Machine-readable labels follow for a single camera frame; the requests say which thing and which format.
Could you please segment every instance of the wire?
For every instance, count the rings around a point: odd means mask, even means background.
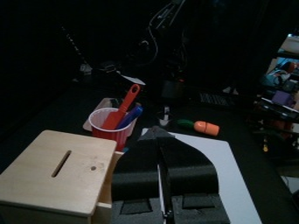
[[[147,66],[149,64],[153,63],[155,59],[156,59],[156,56],[157,56],[157,53],[159,53],[159,45],[156,43],[156,40],[155,40],[155,35],[152,33],[152,25],[153,25],[153,21],[156,19],[156,17],[159,16],[159,14],[169,7],[171,3],[168,3],[152,16],[151,20],[149,20],[149,23],[148,23],[148,26],[147,26],[147,30],[148,30],[148,33],[149,33],[149,36],[151,36],[151,40],[153,41],[153,57],[145,62],[145,63],[137,63],[136,65],[137,66]]]

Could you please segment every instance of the blue pen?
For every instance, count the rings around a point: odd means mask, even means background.
[[[143,111],[144,111],[143,107],[136,105],[125,115],[119,125],[116,126],[116,129],[117,130],[123,129],[141,115]]]

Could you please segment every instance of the wooden block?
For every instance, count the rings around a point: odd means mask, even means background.
[[[115,148],[113,141],[45,130],[0,176],[3,211],[89,223]]]

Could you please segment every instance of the pen holder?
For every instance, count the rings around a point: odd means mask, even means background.
[[[117,111],[117,108],[95,110],[88,117],[88,122],[91,124],[92,136],[116,141],[116,151],[121,151],[125,147],[127,137],[131,135],[133,126],[129,123],[123,129],[101,129],[100,127],[112,111]]]

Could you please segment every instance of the black object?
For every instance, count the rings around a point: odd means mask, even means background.
[[[294,192],[294,204],[299,211],[299,190]]]
[[[116,163],[112,201],[112,224],[230,223],[211,161],[157,127]]]

